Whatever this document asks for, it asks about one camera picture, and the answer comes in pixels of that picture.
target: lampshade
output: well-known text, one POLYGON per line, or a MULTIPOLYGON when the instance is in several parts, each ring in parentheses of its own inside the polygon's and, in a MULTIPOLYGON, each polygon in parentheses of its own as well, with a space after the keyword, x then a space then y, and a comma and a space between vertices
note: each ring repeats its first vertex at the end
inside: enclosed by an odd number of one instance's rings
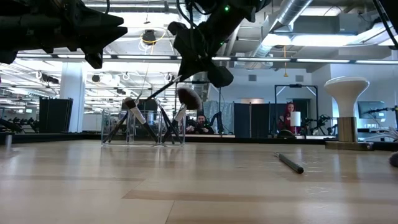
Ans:
POLYGON ((299 111, 290 112, 290 125, 301 127, 301 113, 299 111))
POLYGON ((325 83, 326 92, 337 102, 340 118, 354 117, 354 104, 369 86, 363 77, 338 77, 325 83))

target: gray pipe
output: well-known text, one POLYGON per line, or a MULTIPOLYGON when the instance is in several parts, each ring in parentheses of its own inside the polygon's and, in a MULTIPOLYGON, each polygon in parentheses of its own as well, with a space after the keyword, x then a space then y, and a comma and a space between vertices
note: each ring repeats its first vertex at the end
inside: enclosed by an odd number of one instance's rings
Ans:
MULTIPOLYGON (((275 21, 270 21, 267 24, 270 24, 270 27, 264 27, 264 30, 275 30, 281 28, 283 26, 291 25, 300 15, 303 13, 305 8, 307 8, 311 4, 312 0, 284 0, 280 5, 280 9, 278 15, 275 18, 275 21)), ((265 35, 262 35, 262 38, 266 38, 269 32, 265 35)), ((271 51, 274 46, 271 45, 263 45, 259 44, 256 50, 254 50, 251 54, 252 57, 265 57, 271 51)), ((253 69, 258 62, 246 62, 244 67, 246 69, 253 69)))

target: ductwork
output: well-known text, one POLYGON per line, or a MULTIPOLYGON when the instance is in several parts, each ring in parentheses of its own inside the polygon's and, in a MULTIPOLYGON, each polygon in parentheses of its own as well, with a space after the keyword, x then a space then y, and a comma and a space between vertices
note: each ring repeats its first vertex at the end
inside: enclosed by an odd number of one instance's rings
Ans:
MULTIPOLYGON (((279 11, 273 15, 267 16, 264 21, 262 39, 264 40, 272 30, 292 25, 311 2, 312 0, 284 0, 280 5, 279 11)), ((273 47, 273 45, 261 43, 257 49, 252 52, 251 57, 265 57, 273 47)), ((252 70, 255 69, 257 65, 258 62, 246 62, 244 67, 252 70)))
MULTIPOLYGON (((99 12, 106 11, 105 3, 98 2, 86 2, 85 5, 91 9, 97 10, 99 12)), ((185 9, 185 5, 182 4, 181 8, 183 12, 188 15, 188 11, 185 9)), ((134 3, 111 3, 110 12, 141 12, 141 13, 165 13, 165 14, 178 14, 180 15, 175 3, 168 3, 164 1, 164 4, 159 4, 159 1, 149 2, 147 4, 134 4, 134 3)), ((193 21, 199 24, 206 20, 206 16, 200 14, 198 11, 193 11, 193 21)))
POLYGON ((277 24, 272 29, 289 26, 303 13, 312 0, 284 0, 276 18, 277 24))

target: woman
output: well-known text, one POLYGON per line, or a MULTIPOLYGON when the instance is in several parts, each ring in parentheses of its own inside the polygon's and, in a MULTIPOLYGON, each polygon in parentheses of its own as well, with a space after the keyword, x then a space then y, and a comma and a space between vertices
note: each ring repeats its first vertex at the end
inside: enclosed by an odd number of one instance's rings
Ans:
POLYGON ((289 130, 294 133, 294 127, 290 125, 290 113, 294 111, 294 104, 292 102, 286 104, 285 113, 283 116, 279 117, 279 129, 280 130, 289 130))

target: white column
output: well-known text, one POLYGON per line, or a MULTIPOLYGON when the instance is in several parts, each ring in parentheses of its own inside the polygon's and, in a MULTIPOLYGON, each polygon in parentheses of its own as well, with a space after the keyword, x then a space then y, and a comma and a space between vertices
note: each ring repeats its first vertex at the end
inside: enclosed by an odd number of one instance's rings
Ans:
POLYGON ((82 63, 62 63, 61 99, 73 99, 72 114, 70 116, 69 131, 81 132, 85 111, 86 73, 82 70, 82 63))

